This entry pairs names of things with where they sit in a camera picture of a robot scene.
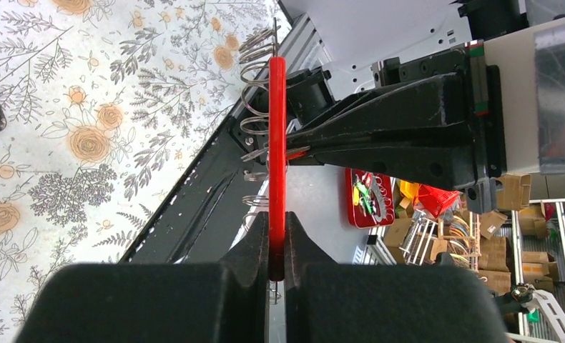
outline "shelf rack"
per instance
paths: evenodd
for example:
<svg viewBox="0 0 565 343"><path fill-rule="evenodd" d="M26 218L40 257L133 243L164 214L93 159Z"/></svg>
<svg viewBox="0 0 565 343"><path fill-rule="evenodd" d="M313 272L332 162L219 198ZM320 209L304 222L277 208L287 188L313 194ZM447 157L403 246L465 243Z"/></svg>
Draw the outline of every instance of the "shelf rack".
<svg viewBox="0 0 565 343"><path fill-rule="evenodd" d="M514 281L516 283L524 281L523 270L521 268L522 252L548 252L552 256L554 256L559 266L559 276L561 283L555 285L553 294L557 302L560 304L561 308L565 311L565 215L563 205L565 199L546 199L531 201L532 204L538 204L542 202L552 203L556 207L557 218L551 219L556 225L556 228L559 230L559 235L556 239L552 239L551 237L548 237L546 239L524 237L521 234L519 213L516 211L512 211L511 213L511 227L502 228L502 230L498 234L508 237L511 241L511 246L514 253ZM539 339L557 339L556 335L554 334L548 323L545 321L545 319L540 320L540 322L538 323L530 323L527 321L526 316L523 314L519 315L519 333Z"/></svg>

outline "metal spring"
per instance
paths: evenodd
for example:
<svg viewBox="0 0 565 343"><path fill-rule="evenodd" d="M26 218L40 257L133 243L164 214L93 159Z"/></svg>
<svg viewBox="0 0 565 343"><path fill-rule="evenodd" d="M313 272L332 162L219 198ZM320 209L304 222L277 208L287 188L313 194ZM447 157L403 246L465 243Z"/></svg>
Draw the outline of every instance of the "metal spring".
<svg viewBox="0 0 565 343"><path fill-rule="evenodd" d="M278 41L277 41L277 30L276 19L274 20L274 25L271 28L263 29L257 32L255 35L251 36L242 46L239 48L240 59L239 64L242 65L240 71L240 79L245 82L245 86L242 88L240 93L240 100L242 104L254 114L249 118L243 119L240 122L240 129L247 134L254 135L267 135L267 129L253 129L254 124L269 122L270 113L262 112L254 109L249 104L247 96L249 90L253 87L261 88L268 91L267 85L270 81L269 78L264 79L250 79L247 74L259 72L260 70L268 68L268 62L270 57L277 56L278 53ZM247 162L266 154L268 151L267 144L264 144L260 149L256 149L246 155L244 155L241 160ZM264 182L267 180L268 174L265 172L257 173L246 173L245 181L251 182ZM242 198L242 202L251 207L267 207L268 197L267 195L247 195ZM249 230L247 220L250 217L257 215L257 212L249 212L242 218L242 226L245 231Z"/></svg>

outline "black metal bracket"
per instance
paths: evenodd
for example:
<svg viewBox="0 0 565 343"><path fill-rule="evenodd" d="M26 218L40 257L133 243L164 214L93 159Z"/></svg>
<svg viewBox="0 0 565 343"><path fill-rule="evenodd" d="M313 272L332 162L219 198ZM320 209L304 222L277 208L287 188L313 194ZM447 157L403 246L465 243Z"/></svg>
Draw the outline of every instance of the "black metal bracket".
<svg viewBox="0 0 565 343"><path fill-rule="evenodd" d="M506 172L501 84L482 43L372 69L378 88L348 96L288 135L288 149L308 149L291 164L334 164L461 190L471 210L495 209L492 179Z"/></svg>

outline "floral wallpaper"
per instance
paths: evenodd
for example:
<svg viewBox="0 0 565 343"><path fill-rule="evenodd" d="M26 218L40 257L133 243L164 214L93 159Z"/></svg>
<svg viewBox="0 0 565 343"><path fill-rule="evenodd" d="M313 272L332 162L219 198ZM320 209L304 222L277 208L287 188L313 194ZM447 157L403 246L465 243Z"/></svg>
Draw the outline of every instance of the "floral wallpaper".
<svg viewBox="0 0 565 343"><path fill-rule="evenodd" d="M116 262L240 95L274 0L0 0L0 342L76 262Z"/></svg>

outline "gray metal panel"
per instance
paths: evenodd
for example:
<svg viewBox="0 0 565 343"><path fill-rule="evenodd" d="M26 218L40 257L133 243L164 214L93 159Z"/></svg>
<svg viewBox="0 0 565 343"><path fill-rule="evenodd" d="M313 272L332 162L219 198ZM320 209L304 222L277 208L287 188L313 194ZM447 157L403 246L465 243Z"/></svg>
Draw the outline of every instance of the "gray metal panel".
<svg viewBox="0 0 565 343"><path fill-rule="evenodd" d="M535 26L565 14L565 0L525 0L529 25Z"/></svg>
<svg viewBox="0 0 565 343"><path fill-rule="evenodd" d="M540 170L565 174L565 24L534 38Z"/></svg>
<svg viewBox="0 0 565 343"><path fill-rule="evenodd" d="M387 57L426 40L433 46L447 48L446 31L440 29L450 14L458 17L459 7L449 4L449 0L281 2L292 14L307 13L310 16L327 50L339 62L362 61L366 56ZM468 19L462 21L467 27Z"/></svg>

